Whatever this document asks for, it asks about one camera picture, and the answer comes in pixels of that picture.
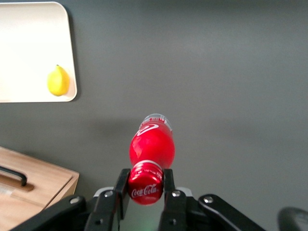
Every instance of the red plastic bottle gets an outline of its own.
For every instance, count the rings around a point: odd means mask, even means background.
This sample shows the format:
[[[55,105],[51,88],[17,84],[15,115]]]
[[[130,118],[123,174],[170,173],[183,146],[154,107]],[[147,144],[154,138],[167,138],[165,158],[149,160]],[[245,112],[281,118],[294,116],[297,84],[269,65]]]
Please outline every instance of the red plastic bottle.
[[[151,205],[163,193],[163,169],[169,168],[175,155],[172,129],[161,114],[151,114],[133,137],[129,156],[134,166],[128,179],[128,193],[133,201]]]

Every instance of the lemon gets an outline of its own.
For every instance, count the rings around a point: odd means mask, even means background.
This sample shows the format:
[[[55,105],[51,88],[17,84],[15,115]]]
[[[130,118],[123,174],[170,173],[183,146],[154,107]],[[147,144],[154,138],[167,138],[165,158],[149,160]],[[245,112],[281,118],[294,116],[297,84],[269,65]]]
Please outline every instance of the lemon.
[[[48,90],[55,96],[61,96],[68,92],[69,76],[67,72],[59,65],[49,73],[47,79]]]

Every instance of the gray table surface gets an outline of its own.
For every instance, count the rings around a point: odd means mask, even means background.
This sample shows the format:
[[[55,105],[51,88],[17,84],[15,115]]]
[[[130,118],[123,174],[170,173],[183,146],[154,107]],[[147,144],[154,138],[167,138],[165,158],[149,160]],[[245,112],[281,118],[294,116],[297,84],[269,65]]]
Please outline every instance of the gray table surface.
[[[217,194],[266,230],[282,207],[308,210],[306,1],[58,2],[78,95],[0,104],[0,146],[79,172],[76,193],[90,199],[131,167],[143,118],[162,113],[177,186]],[[121,230],[155,231],[162,209],[131,202]]]

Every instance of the red bottle cap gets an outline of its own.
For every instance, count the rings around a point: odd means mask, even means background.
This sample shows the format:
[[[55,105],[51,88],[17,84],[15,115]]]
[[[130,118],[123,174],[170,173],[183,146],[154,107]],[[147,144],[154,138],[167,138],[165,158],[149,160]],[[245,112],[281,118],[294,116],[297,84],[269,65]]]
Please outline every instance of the red bottle cap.
[[[151,160],[138,162],[130,172],[128,193],[140,205],[157,202],[163,193],[163,171]]]

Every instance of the bottle label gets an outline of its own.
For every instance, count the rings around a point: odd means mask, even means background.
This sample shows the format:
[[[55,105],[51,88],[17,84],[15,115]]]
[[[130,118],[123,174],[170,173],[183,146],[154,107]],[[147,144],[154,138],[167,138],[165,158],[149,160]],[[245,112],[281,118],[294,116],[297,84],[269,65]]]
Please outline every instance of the bottle label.
[[[131,192],[131,197],[132,198],[136,198],[139,196],[146,196],[146,195],[150,195],[153,193],[156,193],[158,191],[158,189],[156,188],[156,184],[149,184],[147,186],[145,186],[144,189],[134,189]]]
[[[137,136],[140,136],[140,135],[142,135],[143,133],[145,133],[145,132],[147,132],[147,131],[149,131],[149,130],[152,130],[152,129],[155,129],[155,128],[158,128],[159,126],[157,125],[157,124],[149,124],[149,125],[147,125],[147,126],[145,126],[144,128],[142,128],[142,129],[139,129],[138,131],[137,131]]]

